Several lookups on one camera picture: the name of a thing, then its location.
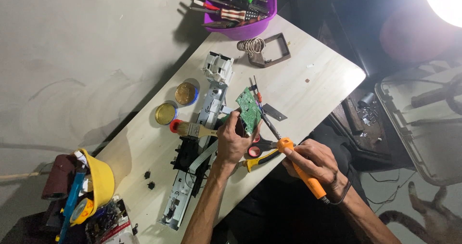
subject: wooden brush handle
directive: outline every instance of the wooden brush handle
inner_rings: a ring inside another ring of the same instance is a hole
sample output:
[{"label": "wooden brush handle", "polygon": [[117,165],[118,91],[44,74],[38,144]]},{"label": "wooden brush handle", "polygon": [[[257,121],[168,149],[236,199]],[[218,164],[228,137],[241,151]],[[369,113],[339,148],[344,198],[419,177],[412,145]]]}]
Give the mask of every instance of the wooden brush handle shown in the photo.
[{"label": "wooden brush handle", "polygon": [[201,126],[199,129],[199,138],[203,136],[214,136],[217,137],[217,130],[212,130],[209,128],[206,128],[204,126]]}]

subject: person's left hand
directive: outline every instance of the person's left hand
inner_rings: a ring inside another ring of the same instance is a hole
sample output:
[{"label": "person's left hand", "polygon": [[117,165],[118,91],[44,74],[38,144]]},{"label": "person's left hand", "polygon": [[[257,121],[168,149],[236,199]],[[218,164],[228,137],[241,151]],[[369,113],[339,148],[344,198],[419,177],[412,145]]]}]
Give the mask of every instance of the person's left hand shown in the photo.
[{"label": "person's left hand", "polygon": [[218,128],[218,155],[215,162],[220,165],[234,166],[239,162],[247,148],[251,146],[255,137],[260,133],[260,126],[262,121],[258,124],[257,128],[249,137],[241,137],[236,134],[236,123],[238,121],[239,111],[231,111],[230,116],[226,122]]}]

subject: cat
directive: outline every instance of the cat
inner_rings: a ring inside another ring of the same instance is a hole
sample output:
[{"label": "cat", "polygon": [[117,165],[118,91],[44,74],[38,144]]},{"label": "cat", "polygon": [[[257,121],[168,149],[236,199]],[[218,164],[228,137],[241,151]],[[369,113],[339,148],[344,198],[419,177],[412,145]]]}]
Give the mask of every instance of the cat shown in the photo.
[{"label": "cat", "polygon": [[424,217],[425,227],[399,211],[383,212],[379,219],[385,225],[390,222],[402,224],[427,244],[462,243],[462,218],[443,206],[446,187],[440,187],[433,201],[420,200],[414,182],[409,182],[408,189],[412,208]]}]

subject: black scissors handle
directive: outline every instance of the black scissors handle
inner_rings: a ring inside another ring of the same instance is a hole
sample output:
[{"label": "black scissors handle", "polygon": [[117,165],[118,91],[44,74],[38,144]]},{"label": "black scissors handle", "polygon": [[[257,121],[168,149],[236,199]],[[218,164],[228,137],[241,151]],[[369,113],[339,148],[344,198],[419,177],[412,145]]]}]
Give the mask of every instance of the black scissors handle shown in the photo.
[{"label": "black scissors handle", "polygon": [[274,148],[276,148],[276,142],[268,141],[258,134],[251,146],[247,149],[247,154],[251,158],[259,158],[264,151]]}]

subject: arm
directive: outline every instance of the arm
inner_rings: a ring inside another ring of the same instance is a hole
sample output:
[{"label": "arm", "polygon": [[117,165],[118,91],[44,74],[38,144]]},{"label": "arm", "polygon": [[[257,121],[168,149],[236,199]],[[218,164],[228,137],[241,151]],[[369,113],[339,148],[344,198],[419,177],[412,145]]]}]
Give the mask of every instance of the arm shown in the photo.
[{"label": "arm", "polygon": [[228,177],[260,131],[260,124],[252,136],[242,138],[236,134],[239,112],[230,113],[225,124],[218,129],[218,155],[200,195],[199,202],[189,221],[182,244],[208,244],[212,238],[213,221],[218,210]]},{"label": "arm", "polygon": [[[296,146],[294,151],[284,149],[288,159],[283,161],[287,172],[297,177],[292,162],[297,164],[305,173],[316,177],[325,187],[332,202],[338,202],[348,184],[348,179],[337,167],[337,162],[331,150],[314,140],[306,140]],[[398,238],[388,229],[375,213],[363,202],[361,197],[351,187],[343,202],[339,205],[348,221],[355,229],[356,235],[374,244],[400,244]]]}]

